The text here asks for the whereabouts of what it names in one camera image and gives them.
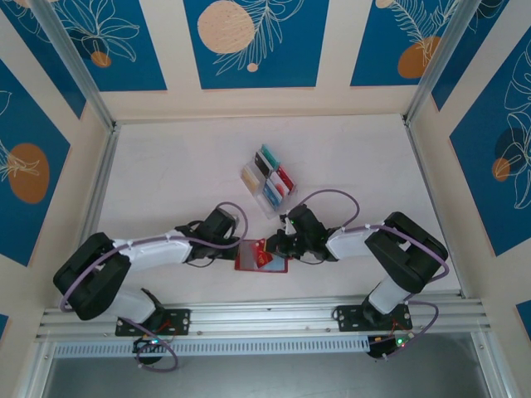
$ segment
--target white table surface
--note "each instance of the white table surface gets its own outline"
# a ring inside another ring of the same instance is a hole
[[[361,205],[352,226],[402,211],[442,240],[397,114],[126,124],[99,231],[115,239],[159,235],[204,219],[220,201],[233,201],[249,218],[248,238],[273,235],[280,221],[264,216],[239,177],[262,143],[298,183],[297,198],[322,188],[342,189]],[[334,194],[312,198],[308,205],[326,227],[342,224],[354,210],[347,198]],[[206,269],[163,265],[129,274],[125,283],[151,290],[163,303],[204,303],[367,294],[384,275],[372,256],[321,265],[291,261],[287,274],[235,271],[233,262],[217,260]],[[448,277],[426,290],[459,288],[451,266]]]

